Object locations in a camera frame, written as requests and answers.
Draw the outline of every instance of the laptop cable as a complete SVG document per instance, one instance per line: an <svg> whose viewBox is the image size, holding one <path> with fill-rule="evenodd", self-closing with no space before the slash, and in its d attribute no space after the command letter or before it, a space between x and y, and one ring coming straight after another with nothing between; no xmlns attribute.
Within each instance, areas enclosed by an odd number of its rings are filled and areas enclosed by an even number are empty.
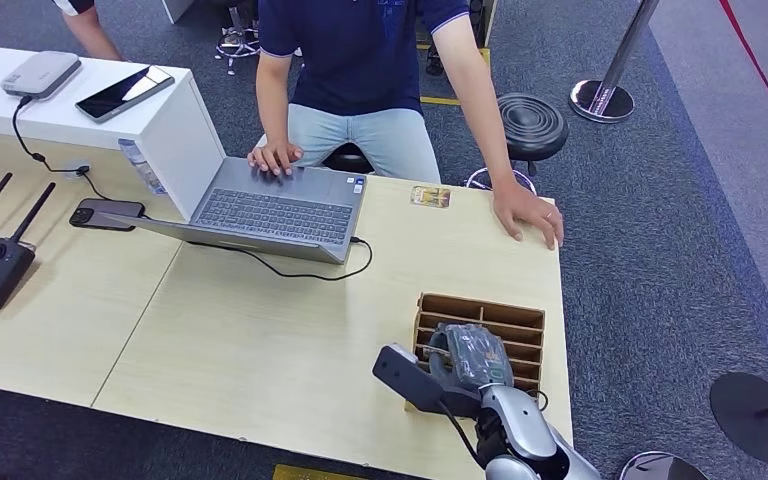
<svg viewBox="0 0 768 480"><path fill-rule="evenodd" d="M369 265L372 263L372 245L370 245L366 240L364 240L364 239L362 239L360 237L352 237L351 240L349 240L349 242L350 243L360 243L360 244L366 245L366 249L369 250L369 258L366 259L366 264L364 264L364 266L360 267L359 269L355 270L354 272L349 272L349 273L347 273L345 275L340 275L339 277L323 277L322 275L316 275L314 273L284 273L284 272L278 270L277 268L273 267L272 265L270 265L269 262L267 262L266 260L260 258L260 256L258 256L257 254L249 252L247 250L237 250L235 248L230 248L230 247L216 247L215 245L210 245L210 247L212 247L212 248L221 248L223 250L230 250L232 252L244 253L244 254L254 258L258 262L260 262L266 268L272 270L272 273L274 273L275 275L278 275L279 277L283 277L283 278L315 278L317 280L322 280L322 281L325 281L325 282L338 282L340 280L345 280L345 279L347 279L349 277L354 277L355 275L363 272L364 270L369 268Z"/></svg>

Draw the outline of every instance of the yellow floor marking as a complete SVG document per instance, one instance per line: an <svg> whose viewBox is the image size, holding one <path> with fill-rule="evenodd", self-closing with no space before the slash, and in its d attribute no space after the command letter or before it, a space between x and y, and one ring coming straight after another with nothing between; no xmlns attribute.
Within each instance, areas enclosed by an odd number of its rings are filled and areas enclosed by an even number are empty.
<svg viewBox="0 0 768 480"><path fill-rule="evenodd" d="M419 97L419 101L422 103L431 103L434 105L460 105L461 102L457 98L443 98L443 97Z"/></svg>
<svg viewBox="0 0 768 480"><path fill-rule="evenodd" d="M364 480L358 477L348 477L338 473L320 472L307 468L291 467L289 465L275 465L275 473L272 480Z"/></svg>
<svg viewBox="0 0 768 480"><path fill-rule="evenodd" d="M481 52L481 56L484 57L484 61L487 62L487 66L490 66L490 49L489 48L479 48L479 52Z"/></svg>

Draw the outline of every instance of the stanchion post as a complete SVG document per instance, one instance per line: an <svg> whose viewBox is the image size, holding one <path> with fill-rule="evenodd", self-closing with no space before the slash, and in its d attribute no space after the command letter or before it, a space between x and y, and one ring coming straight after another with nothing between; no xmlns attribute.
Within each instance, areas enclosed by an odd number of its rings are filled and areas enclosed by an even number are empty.
<svg viewBox="0 0 768 480"><path fill-rule="evenodd" d="M709 400L725 436L768 463L768 381L747 373L726 373L711 385Z"/></svg>
<svg viewBox="0 0 768 480"><path fill-rule="evenodd" d="M640 35L649 24L660 0L641 0L631 24L625 31L622 42L611 60L605 78L582 80L572 89L570 106L582 117L599 123L618 123L634 111L634 99L618 85L628 57L637 44Z"/></svg>

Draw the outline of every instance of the small card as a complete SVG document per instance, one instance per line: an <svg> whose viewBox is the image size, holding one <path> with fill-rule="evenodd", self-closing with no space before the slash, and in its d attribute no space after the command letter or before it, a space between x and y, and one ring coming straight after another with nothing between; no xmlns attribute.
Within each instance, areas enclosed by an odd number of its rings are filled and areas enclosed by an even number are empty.
<svg viewBox="0 0 768 480"><path fill-rule="evenodd" d="M413 187L411 203L429 207L449 208L452 191L448 188Z"/></svg>

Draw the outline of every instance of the round black base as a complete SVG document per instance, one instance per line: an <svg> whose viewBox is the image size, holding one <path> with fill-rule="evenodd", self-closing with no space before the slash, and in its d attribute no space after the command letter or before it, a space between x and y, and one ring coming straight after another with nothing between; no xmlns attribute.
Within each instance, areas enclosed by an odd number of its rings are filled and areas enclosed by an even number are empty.
<svg viewBox="0 0 768 480"><path fill-rule="evenodd" d="M634 98L622 87L616 87L608 106L601 114L590 111L590 104L599 91L602 82L599 80L582 80L572 89L570 106L575 113L599 123L619 123L634 112Z"/></svg>
<svg viewBox="0 0 768 480"><path fill-rule="evenodd" d="M711 411L729 440L752 457L768 463L768 381L747 373L727 373L711 386Z"/></svg>

